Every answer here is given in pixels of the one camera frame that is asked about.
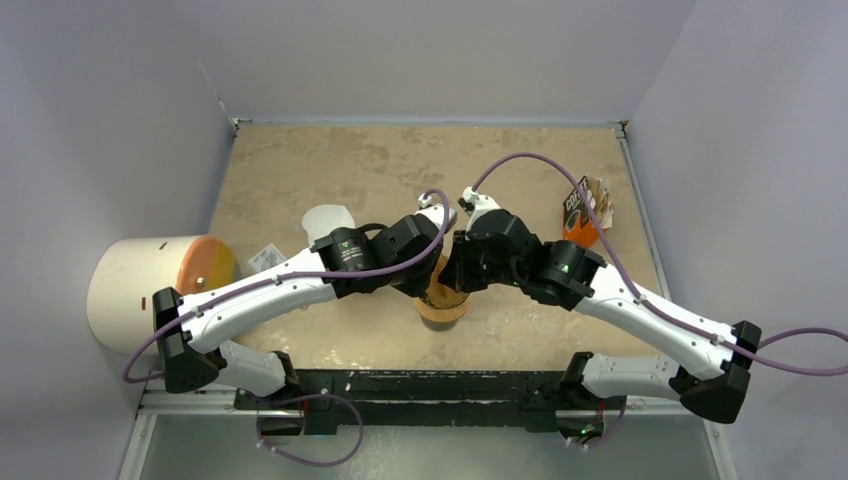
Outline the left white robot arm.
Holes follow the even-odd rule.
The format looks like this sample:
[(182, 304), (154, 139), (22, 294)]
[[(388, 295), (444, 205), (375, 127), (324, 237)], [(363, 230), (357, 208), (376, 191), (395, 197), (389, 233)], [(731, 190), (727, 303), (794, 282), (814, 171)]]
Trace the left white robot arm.
[(386, 286), (422, 296), (455, 222), (454, 209), (435, 205), (391, 226), (339, 226), (281, 264), (224, 287), (155, 292), (151, 305), (166, 391), (187, 393), (218, 382), (260, 396), (272, 408), (289, 407), (298, 395), (289, 356), (252, 350), (234, 337), (293, 310)]

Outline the white paper coffee filter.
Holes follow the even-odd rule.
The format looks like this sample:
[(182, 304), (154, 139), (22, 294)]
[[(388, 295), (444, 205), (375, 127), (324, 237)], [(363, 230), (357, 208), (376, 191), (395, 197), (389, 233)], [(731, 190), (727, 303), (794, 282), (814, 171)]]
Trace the white paper coffee filter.
[(302, 217), (301, 226), (307, 236), (307, 244), (312, 246), (337, 228), (354, 228), (352, 214), (344, 205), (322, 204), (308, 210)]

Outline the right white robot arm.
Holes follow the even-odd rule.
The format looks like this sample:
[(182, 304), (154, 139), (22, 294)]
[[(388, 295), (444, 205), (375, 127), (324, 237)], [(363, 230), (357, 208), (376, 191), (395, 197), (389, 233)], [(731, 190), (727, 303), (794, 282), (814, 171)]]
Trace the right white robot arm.
[(596, 398), (663, 398), (721, 424), (734, 423), (741, 411), (751, 380), (745, 355), (757, 351), (759, 327), (714, 322), (628, 286), (602, 256), (566, 240), (543, 242), (506, 210), (454, 233), (438, 281), (462, 293), (513, 286), (541, 305), (600, 319), (657, 349), (648, 357), (574, 354), (561, 381), (573, 406)]

